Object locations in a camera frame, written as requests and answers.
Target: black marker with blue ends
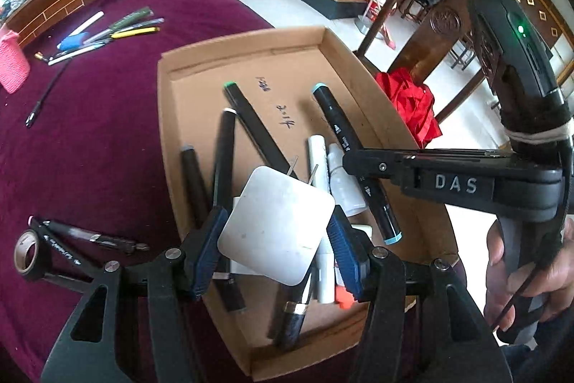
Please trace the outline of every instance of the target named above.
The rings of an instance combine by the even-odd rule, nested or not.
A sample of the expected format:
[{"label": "black marker with blue ends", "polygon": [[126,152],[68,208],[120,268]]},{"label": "black marker with blue ends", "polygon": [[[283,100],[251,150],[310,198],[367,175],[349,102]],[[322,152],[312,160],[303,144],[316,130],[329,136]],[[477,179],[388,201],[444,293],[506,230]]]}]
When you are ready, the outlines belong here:
[{"label": "black marker with blue ends", "polygon": [[[319,103],[326,121],[331,126],[331,130],[335,133],[343,150],[345,152],[362,150],[363,145],[355,133],[355,129],[353,129],[329,87],[324,83],[318,83],[311,92]],[[377,179],[366,177],[357,177],[357,182],[359,182],[364,199],[377,222],[385,244],[391,245],[401,240],[403,233],[398,227],[397,220],[390,208],[389,199],[381,183]]]}]

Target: metal bolt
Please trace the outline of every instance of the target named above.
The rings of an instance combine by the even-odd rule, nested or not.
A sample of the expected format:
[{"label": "metal bolt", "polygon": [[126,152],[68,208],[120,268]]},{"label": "metal bolt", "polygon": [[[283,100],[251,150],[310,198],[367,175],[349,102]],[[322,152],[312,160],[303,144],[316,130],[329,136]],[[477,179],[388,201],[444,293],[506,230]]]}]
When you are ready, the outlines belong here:
[{"label": "metal bolt", "polygon": [[444,261],[442,258],[437,258],[434,260],[434,267],[441,271],[446,271],[449,268],[449,264]]},{"label": "metal bolt", "polygon": [[179,248],[170,248],[165,252],[165,258],[168,260],[175,260],[176,258],[181,257],[181,255],[182,251]]},{"label": "metal bolt", "polygon": [[112,260],[111,262],[107,262],[104,266],[104,270],[108,273],[113,273],[119,268],[119,262],[116,260]]},{"label": "metal bolt", "polygon": [[375,247],[372,249],[372,256],[375,258],[387,258],[389,251],[384,247]]}]

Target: white tile floor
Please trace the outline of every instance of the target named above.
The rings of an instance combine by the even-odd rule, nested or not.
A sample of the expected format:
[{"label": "white tile floor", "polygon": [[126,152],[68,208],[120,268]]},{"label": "white tile floor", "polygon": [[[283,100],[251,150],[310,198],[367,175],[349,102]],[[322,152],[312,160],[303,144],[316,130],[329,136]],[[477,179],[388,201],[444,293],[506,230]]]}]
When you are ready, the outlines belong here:
[{"label": "white tile floor", "polygon": [[[275,27],[325,25],[332,29],[349,49],[355,50],[363,40],[353,19],[329,20],[301,0],[240,0]],[[383,41],[375,40],[367,53],[368,59],[379,69],[387,70],[398,51],[408,41],[416,26],[395,15],[387,28],[397,44],[392,51]],[[451,69],[453,59],[447,57],[427,79],[435,97],[434,112],[438,113],[478,70],[475,60],[465,71],[460,66]],[[443,136],[435,139],[430,148],[495,149],[505,142],[502,126],[490,110],[494,101],[486,82],[441,125]],[[467,270],[469,291],[482,310],[486,287],[484,273],[488,261],[486,233],[494,215],[448,206],[455,230],[458,251]]]}]

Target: open cardboard box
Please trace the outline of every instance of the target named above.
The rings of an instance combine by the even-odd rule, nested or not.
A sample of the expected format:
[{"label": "open cardboard box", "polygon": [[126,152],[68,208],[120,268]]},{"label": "open cardboard box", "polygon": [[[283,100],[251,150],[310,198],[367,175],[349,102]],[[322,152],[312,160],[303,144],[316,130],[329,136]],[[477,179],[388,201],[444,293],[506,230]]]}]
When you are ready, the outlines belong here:
[{"label": "open cardboard box", "polygon": [[[166,52],[159,63],[158,93],[165,172],[181,239],[194,228],[186,202],[180,148],[193,145],[211,190],[214,149],[223,108],[223,85],[235,81],[288,160],[298,156],[297,175],[309,177],[306,140],[321,134],[336,142],[311,95],[327,84],[366,148],[416,148],[409,130],[369,72],[324,27],[269,29],[217,38]],[[284,119],[286,110],[289,119]],[[264,162],[237,125],[233,191],[239,196],[249,175]],[[408,198],[385,182],[403,239],[391,250],[402,259],[428,263],[458,260],[452,225],[444,205]],[[351,219],[375,227],[367,211]],[[383,245],[377,229],[375,245]],[[280,352],[267,337],[278,284],[260,276],[237,279],[247,310],[228,313],[210,286],[203,300],[237,365],[255,381],[299,370],[355,346],[367,316],[366,304],[341,310],[312,301],[298,347]],[[408,297],[405,309],[414,298]]]}]

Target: purple tablecloth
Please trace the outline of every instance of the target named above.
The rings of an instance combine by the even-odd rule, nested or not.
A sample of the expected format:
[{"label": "purple tablecloth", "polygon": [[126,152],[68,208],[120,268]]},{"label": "purple tablecloth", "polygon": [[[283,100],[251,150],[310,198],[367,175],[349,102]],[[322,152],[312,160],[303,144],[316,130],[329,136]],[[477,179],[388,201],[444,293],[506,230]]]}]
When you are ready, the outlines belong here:
[{"label": "purple tablecloth", "polygon": [[[161,32],[118,40],[74,59],[26,129],[28,114],[61,67],[48,67],[34,52],[51,54],[99,10],[105,15],[90,32],[146,5],[165,17]],[[0,342],[33,381],[39,381],[79,295],[43,281],[28,283],[14,270],[14,245],[28,216],[151,245],[148,255],[129,258],[76,244],[101,262],[141,263],[178,245],[161,158],[157,62],[176,47],[260,28],[269,24],[238,0],[98,0],[25,48],[29,78],[13,95],[0,89]],[[205,323],[200,339],[214,340],[225,352],[201,304],[197,316]],[[239,376],[237,368],[233,375]]]}]

